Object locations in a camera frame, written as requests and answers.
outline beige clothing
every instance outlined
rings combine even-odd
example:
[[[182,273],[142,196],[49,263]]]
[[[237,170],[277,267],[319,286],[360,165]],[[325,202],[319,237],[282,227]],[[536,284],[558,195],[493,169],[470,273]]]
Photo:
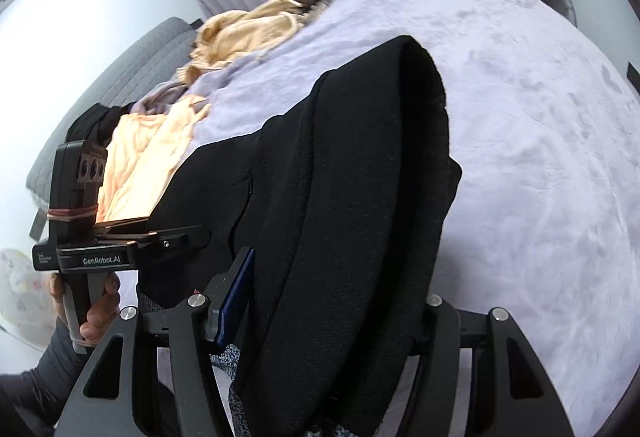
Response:
[[[204,100],[184,96],[167,114],[120,118],[107,147],[97,222],[149,216],[193,138],[194,125],[209,113],[210,104],[198,105]]]
[[[226,67],[249,52],[274,48],[291,38],[329,2],[269,0],[250,12],[216,14],[198,30],[192,61],[178,69],[178,77],[190,85],[204,72]]]

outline human hand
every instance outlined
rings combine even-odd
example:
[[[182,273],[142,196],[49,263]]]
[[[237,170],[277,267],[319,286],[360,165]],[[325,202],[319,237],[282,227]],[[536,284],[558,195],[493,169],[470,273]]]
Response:
[[[63,321],[66,322],[65,307],[62,303],[62,296],[65,293],[65,284],[58,273],[52,273],[47,278],[47,286],[49,288],[49,294],[53,299],[53,307],[56,314]],[[86,340],[81,342],[84,345],[90,345],[94,347],[97,345],[104,336],[104,333],[113,322],[114,318],[120,312],[118,305],[120,304],[120,294],[118,289],[120,288],[120,279],[115,273],[109,273],[104,281],[104,293],[91,305],[91,308],[86,314],[86,323],[80,326],[80,334]]]

